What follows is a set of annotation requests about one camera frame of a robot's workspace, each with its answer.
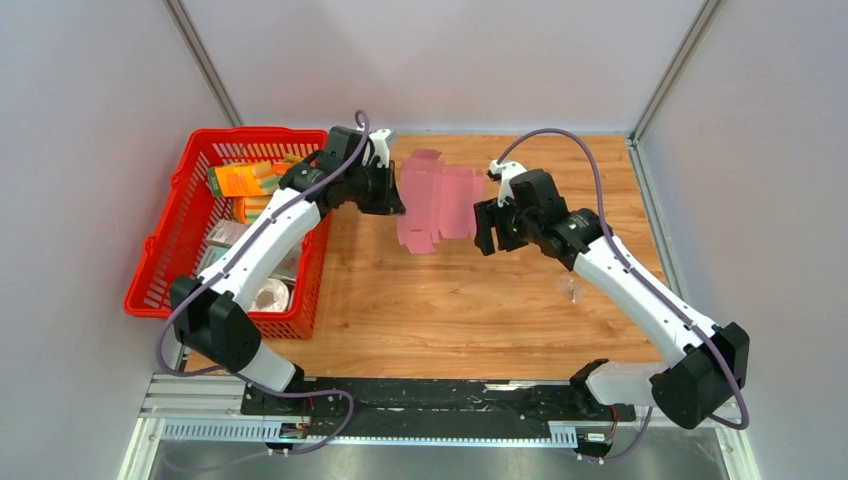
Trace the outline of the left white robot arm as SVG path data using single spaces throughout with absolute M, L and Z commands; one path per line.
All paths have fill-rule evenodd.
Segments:
M 175 339 L 247 383 L 291 415 L 306 390 L 301 369 L 262 340 L 248 316 L 261 287 L 284 257 L 334 209 L 352 202 L 364 214 L 403 215 L 390 148 L 390 129 L 336 126 L 323 148 L 288 168 L 269 205 L 235 244 L 198 277 L 170 287 L 167 324 Z

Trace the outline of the pink paper box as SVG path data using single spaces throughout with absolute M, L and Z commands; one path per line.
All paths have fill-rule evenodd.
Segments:
M 399 243 L 413 255 L 426 255 L 442 240 L 473 238 L 473 207 L 482 200 L 483 184 L 479 169 L 448 166 L 437 150 L 414 150 L 400 168 L 406 213 L 397 223 Z

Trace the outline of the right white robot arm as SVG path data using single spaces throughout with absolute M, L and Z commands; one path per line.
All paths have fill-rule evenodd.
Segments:
M 748 333 L 736 323 L 718 325 L 676 296 L 619 237 L 605 236 L 594 211 L 569 210 L 544 170 L 507 162 L 493 163 L 487 174 L 499 187 L 474 206 L 481 252 L 537 245 L 606 295 L 661 355 L 657 363 L 587 364 L 570 379 L 574 412 L 593 419 L 614 404 L 655 407 L 685 429 L 715 418 L 745 384 Z

